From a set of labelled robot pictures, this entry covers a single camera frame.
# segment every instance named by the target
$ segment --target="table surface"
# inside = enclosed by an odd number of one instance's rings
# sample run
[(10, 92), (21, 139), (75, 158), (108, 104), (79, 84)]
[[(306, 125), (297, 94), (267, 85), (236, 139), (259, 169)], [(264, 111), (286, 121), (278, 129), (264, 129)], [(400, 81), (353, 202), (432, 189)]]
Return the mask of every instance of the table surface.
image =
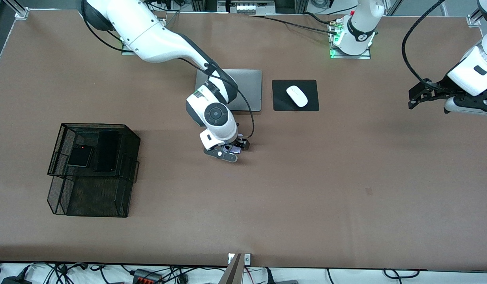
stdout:
[[(31, 11), (0, 61), (0, 260), (224, 265), (249, 252), (258, 266), (487, 270), (487, 117), (445, 115), (440, 101), (408, 110), (416, 80), (400, 46), (415, 19), (383, 18), (371, 60), (337, 60), (325, 34), (178, 15), (172, 29), (223, 68), (263, 70), (251, 150), (229, 164), (202, 152), (185, 112), (194, 68), (121, 56), (77, 11)], [(408, 54), (438, 80), (478, 39), (463, 18), (427, 18)], [(317, 80), (320, 111), (274, 111), (273, 79)], [(236, 120), (250, 131), (248, 114)], [(51, 213), (62, 122), (141, 137), (130, 217)]]

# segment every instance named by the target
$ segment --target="black wire mesh basket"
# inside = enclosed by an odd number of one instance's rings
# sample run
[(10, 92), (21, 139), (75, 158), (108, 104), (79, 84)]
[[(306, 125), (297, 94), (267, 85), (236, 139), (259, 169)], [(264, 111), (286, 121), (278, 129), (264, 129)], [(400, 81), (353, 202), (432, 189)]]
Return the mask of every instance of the black wire mesh basket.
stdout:
[(62, 123), (47, 173), (52, 213), (128, 217), (139, 146), (124, 124)]

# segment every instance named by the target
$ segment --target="black mouse pad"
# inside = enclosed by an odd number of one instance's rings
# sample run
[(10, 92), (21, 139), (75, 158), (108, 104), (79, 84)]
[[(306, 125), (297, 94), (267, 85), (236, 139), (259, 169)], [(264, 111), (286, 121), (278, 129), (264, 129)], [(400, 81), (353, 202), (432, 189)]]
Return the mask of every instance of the black mouse pad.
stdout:
[[(287, 88), (297, 86), (308, 99), (303, 108), (297, 106), (287, 94)], [(317, 96), (316, 80), (273, 80), (273, 110), (274, 111), (319, 111), (319, 97)]]

